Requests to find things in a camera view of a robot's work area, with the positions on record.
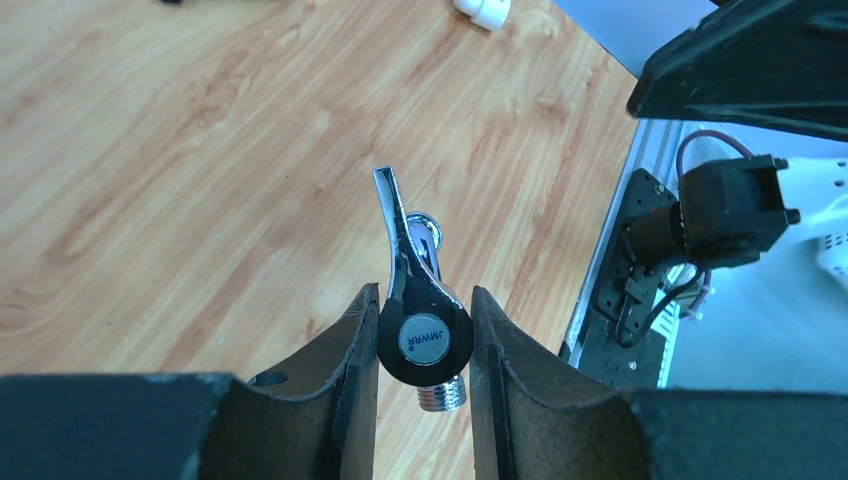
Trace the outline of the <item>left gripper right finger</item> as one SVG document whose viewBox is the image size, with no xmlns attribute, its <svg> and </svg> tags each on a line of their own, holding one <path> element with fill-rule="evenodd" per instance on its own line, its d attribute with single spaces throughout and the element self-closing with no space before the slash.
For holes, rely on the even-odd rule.
<svg viewBox="0 0 848 480">
<path fill-rule="evenodd" d="M 617 390 L 526 334 L 491 293 L 470 307 L 479 479 L 843 479 L 847 399 Z"/>
</svg>

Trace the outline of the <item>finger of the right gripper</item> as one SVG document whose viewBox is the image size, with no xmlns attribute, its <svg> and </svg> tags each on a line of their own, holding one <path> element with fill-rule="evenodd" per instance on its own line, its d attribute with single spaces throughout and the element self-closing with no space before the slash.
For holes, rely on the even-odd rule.
<svg viewBox="0 0 848 480">
<path fill-rule="evenodd" d="M 726 1 L 648 58 L 627 111 L 844 141 L 847 4 Z"/>
</svg>

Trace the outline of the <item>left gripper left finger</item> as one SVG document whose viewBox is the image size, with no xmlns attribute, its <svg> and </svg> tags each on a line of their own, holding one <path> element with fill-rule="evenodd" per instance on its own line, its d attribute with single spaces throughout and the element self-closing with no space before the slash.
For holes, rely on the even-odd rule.
<svg viewBox="0 0 848 480">
<path fill-rule="evenodd" d="M 5 479 L 369 479 L 378 288 L 276 365 L 226 372 L 10 375 Z"/>
</svg>

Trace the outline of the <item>white elbow fitting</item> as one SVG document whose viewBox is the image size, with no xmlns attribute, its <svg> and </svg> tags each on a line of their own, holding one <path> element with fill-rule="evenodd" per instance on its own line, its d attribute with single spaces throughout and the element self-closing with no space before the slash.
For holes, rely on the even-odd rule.
<svg viewBox="0 0 848 480">
<path fill-rule="evenodd" d="M 511 0 L 453 0 L 453 6 L 470 21 L 494 32 L 503 27 L 511 11 Z"/>
</svg>

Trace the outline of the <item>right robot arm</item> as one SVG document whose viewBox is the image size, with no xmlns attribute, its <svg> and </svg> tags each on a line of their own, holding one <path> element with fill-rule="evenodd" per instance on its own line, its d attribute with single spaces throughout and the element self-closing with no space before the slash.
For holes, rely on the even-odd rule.
<svg viewBox="0 0 848 480">
<path fill-rule="evenodd" d="M 638 118 L 847 138 L 847 5 L 728 1 L 655 51 L 628 100 Z M 666 217 L 628 228 L 637 263 L 756 262 L 795 225 L 847 217 L 845 163 L 773 154 L 708 161 L 679 178 Z"/>
</svg>

